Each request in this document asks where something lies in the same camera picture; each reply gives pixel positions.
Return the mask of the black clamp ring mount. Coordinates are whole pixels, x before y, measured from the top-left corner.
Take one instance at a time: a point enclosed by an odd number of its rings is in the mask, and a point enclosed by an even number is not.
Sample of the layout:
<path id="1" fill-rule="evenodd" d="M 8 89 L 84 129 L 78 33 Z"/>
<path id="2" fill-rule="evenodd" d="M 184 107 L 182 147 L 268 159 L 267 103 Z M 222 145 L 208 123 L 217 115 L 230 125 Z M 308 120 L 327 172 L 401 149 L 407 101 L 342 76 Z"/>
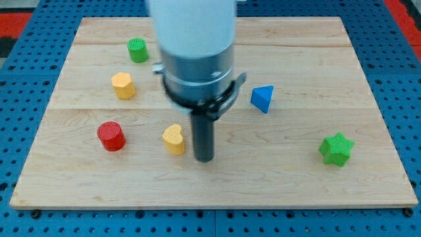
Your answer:
<path id="1" fill-rule="evenodd" d="M 240 87 L 246 81 L 246 78 L 247 73 L 244 72 L 240 74 L 236 80 L 231 81 L 228 89 L 221 95 L 218 95 L 213 99 L 199 101 L 189 101 L 182 98 L 180 95 L 177 95 L 175 92 L 172 92 L 168 85 L 169 79 L 166 79 L 165 76 L 162 77 L 162 84 L 167 96 L 173 100 L 175 104 L 189 109 L 191 114 L 205 115 L 210 120 L 216 121 L 235 103 Z"/>

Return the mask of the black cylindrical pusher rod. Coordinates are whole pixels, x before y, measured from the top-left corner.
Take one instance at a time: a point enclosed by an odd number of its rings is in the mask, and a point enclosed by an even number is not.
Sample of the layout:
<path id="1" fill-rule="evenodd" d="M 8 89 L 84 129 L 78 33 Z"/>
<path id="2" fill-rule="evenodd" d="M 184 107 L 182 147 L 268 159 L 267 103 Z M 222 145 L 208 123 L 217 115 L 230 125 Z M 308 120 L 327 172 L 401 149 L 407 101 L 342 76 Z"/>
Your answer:
<path id="1" fill-rule="evenodd" d="M 196 160 L 207 163 L 214 158 L 214 122 L 205 115 L 190 115 L 193 150 Z"/>

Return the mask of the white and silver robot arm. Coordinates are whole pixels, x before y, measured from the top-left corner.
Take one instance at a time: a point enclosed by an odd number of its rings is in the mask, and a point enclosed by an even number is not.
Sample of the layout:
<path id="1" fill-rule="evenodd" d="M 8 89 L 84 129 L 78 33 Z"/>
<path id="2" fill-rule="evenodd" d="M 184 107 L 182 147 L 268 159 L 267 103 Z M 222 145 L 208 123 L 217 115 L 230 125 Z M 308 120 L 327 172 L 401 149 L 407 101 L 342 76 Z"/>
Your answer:
<path id="1" fill-rule="evenodd" d="M 229 0 L 150 0 L 161 52 L 153 66 L 167 96 L 190 115 L 196 160 L 214 158 L 214 122 L 235 103 L 247 75 L 234 73 L 237 3 Z"/>

